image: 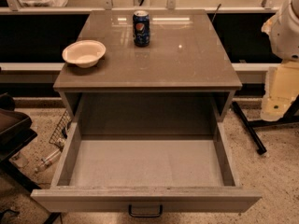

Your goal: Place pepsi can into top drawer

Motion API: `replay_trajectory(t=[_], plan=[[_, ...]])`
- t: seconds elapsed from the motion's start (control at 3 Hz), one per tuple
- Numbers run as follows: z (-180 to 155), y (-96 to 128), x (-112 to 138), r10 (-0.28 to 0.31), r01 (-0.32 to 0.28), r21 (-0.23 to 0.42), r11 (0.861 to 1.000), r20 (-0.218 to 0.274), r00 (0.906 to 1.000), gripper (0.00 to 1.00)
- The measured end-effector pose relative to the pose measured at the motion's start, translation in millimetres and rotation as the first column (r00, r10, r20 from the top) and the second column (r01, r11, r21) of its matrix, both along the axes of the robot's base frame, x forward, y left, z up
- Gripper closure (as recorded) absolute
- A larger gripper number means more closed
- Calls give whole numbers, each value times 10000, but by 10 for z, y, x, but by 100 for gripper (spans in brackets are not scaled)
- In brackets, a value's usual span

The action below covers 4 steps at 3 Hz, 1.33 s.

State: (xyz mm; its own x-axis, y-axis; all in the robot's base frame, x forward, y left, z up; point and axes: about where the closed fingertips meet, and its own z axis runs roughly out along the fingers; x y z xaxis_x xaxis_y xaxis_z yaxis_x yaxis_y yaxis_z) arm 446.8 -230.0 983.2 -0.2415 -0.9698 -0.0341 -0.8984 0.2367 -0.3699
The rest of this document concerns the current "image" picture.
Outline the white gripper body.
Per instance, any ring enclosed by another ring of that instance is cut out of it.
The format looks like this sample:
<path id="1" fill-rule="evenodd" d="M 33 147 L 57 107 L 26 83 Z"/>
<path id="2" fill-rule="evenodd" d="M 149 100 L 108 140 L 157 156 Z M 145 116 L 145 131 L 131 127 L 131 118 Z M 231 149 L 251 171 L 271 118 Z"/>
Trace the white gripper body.
<path id="1" fill-rule="evenodd" d="M 265 95 L 262 99 L 261 119 L 281 119 L 299 95 L 299 62 L 283 60 L 270 67 L 265 78 Z"/>

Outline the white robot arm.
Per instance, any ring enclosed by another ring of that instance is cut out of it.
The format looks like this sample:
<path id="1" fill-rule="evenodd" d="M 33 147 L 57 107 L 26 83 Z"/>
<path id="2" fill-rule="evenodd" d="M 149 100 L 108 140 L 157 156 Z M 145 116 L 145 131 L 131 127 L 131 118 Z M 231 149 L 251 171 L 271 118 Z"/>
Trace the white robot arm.
<path id="1" fill-rule="evenodd" d="M 299 95 L 299 0 L 284 0 L 262 31 L 281 64 L 266 74 L 261 119 L 281 119 Z"/>

